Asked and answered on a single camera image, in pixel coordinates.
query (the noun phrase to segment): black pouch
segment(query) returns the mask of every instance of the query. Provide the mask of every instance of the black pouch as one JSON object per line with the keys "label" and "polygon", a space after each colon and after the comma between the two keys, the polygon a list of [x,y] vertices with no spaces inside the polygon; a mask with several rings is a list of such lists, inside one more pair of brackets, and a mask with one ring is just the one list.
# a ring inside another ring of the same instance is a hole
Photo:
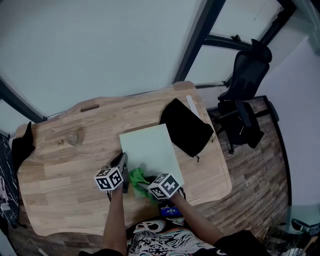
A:
{"label": "black pouch", "polygon": [[166,124],[171,141],[190,157],[199,154],[214,133],[210,124],[204,123],[177,98],[164,108],[160,124]]}

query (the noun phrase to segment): green cloth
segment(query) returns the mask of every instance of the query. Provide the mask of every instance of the green cloth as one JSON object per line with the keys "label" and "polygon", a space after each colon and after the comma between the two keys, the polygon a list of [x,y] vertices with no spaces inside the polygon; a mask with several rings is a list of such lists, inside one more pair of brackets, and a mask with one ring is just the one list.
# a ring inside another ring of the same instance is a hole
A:
{"label": "green cloth", "polygon": [[132,171],[129,172],[130,181],[134,187],[135,190],[139,191],[142,195],[144,195],[146,198],[149,198],[152,202],[154,201],[153,196],[146,192],[145,190],[142,190],[138,186],[138,182],[150,185],[150,182],[146,181],[144,178],[144,170],[142,168],[135,168]]}

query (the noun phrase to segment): chair armrest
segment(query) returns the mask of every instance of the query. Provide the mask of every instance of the chair armrest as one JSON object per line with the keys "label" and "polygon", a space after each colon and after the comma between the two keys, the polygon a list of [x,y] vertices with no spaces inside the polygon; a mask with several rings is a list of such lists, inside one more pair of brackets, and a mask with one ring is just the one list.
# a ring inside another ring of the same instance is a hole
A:
{"label": "chair armrest", "polygon": [[248,112],[247,112],[247,110],[245,108],[244,103],[241,100],[236,100],[235,101],[235,107],[236,107],[236,110],[238,112],[238,116],[243,121],[243,124],[246,127],[251,127],[251,122],[250,122],[250,119],[249,119],[249,115],[248,115]]}

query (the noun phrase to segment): wooden table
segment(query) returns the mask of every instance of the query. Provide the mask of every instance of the wooden table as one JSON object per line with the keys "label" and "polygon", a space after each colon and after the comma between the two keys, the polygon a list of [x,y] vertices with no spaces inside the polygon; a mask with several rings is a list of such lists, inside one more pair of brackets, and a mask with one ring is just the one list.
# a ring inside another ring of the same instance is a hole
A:
{"label": "wooden table", "polygon": [[[35,151],[22,163],[18,180],[34,231],[41,236],[59,232],[102,235],[110,202],[98,189],[94,175],[121,152],[120,134],[158,125],[162,110],[174,98],[189,107],[187,95],[191,95],[200,118],[212,125],[191,82],[139,95],[90,99],[32,125]],[[99,104],[99,108],[80,111],[92,104]],[[20,126],[16,136],[23,136],[26,127]],[[83,139],[82,145],[67,143],[67,134],[72,131]],[[58,146],[59,140],[64,140],[62,146]],[[218,139],[207,143],[199,162],[173,147],[190,204],[220,200],[230,193],[232,185]],[[131,185],[123,206],[127,227],[159,214],[149,199],[135,198]]]}

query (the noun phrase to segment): black sleeve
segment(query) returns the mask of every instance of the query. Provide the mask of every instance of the black sleeve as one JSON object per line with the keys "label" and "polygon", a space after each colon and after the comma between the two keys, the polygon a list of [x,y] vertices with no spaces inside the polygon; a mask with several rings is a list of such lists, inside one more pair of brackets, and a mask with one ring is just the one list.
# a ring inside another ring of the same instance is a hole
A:
{"label": "black sleeve", "polygon": [[94,255],[94,256],[123,256],[120,252],[117,250],[112,249],[101,249],[93,254],[87,253],[85,251],[80,251],[79,256],[88,256],[88,255]]}
{"label": "black sleeve", "polygon": [[227,235],[219,239],[214,247],[223,251],[228,256],[270,256],[262,244],[248,230]]}

